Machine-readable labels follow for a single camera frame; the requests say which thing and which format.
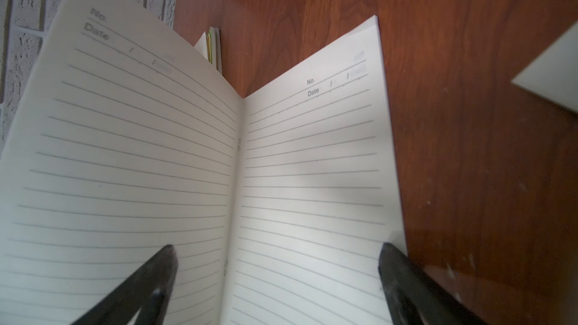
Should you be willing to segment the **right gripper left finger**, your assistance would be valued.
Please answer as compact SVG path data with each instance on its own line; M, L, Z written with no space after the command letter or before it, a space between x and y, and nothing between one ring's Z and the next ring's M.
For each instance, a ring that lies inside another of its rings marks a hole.
M162 324L178 267L174 246L164 246L75 324L128 324L132 319L136 324Z

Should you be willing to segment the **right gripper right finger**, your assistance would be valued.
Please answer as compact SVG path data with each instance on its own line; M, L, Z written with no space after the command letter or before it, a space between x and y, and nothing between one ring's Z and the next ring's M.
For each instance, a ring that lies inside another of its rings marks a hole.
M393 324L485 323L390 242L378 270Z

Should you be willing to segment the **yellow cover notebook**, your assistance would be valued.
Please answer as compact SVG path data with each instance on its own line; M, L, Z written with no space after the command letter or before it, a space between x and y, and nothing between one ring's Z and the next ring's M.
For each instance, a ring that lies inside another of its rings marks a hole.
M162 247L167 324L390 324L406 245L377 17L242 98L133 0L63 0L1 157L1 322L69 324Z
M219 73L223 74L221 33L219 28L210 27L209 31L201 35L194 45L194 48L206 58Z

